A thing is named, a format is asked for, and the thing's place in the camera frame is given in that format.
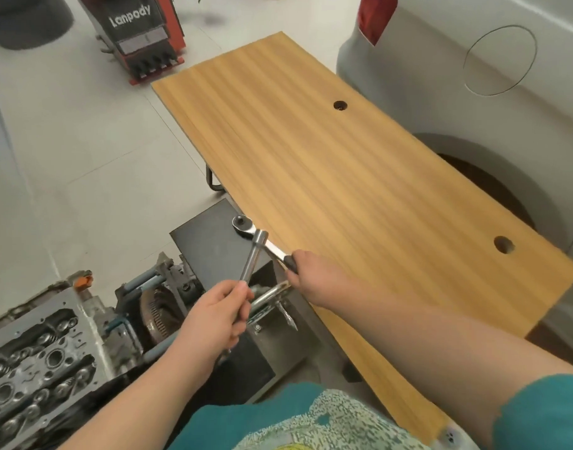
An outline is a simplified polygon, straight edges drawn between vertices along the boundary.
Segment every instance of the teal shirt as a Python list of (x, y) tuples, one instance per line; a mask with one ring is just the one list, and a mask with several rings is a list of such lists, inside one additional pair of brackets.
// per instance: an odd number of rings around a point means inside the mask
[[(573, 450), (573, 375), (545, 377), (518, 392), (501, 408), (493, 443), (496, 450)], [(259, 404), (203, 407), (170, 446), (233, 448), (428, 447), (346, 394), (302, 383)]]

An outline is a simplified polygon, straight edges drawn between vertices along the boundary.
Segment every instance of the forearm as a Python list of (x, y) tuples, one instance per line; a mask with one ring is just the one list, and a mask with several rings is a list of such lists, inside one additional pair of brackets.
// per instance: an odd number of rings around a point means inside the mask
[(353, 283), (332, 310), (426, 398), (484, 445), (500, 407), (523, 386), (573, 367), (473, 319)]
[(62, 450), (161, 450), (198, 387), (195, 378), (187, 363), (164, 355), (76, 431)]

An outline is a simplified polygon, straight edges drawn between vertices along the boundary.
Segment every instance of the person's right arm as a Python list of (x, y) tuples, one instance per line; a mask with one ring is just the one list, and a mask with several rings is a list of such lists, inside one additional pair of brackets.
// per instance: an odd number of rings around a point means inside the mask
[(526, 340), (373, 289), (312, 252), (293, 257), (299, 275), (288, 272), (291, 284), (348, 322), (479, 445), (491, 446), (501, 407), (524, 386), (573, 374), (572, 365)]

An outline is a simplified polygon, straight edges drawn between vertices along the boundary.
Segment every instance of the hand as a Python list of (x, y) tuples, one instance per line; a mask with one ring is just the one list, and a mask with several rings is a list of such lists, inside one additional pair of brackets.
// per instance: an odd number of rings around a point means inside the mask
[(292, 254), (299, 274), (286, 272), (286, 277), (312, 304), (331, 309), (335, 300), (355, 287), (341, 267), (326, 257), (297, 249)]
[(209, 378), (222, 351), (245, 332), (253, 292), (244, 281), (227, 279), (209, 289), (192, 307), (166, 355), (195, 370), (197, 388)]

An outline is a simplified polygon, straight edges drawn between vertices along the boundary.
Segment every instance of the black container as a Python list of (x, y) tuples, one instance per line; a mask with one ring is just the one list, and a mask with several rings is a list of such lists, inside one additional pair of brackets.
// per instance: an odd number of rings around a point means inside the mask
[(0, 46), (23, 50), (50, 43), (72, 27), (65, 0), (0, 0)]

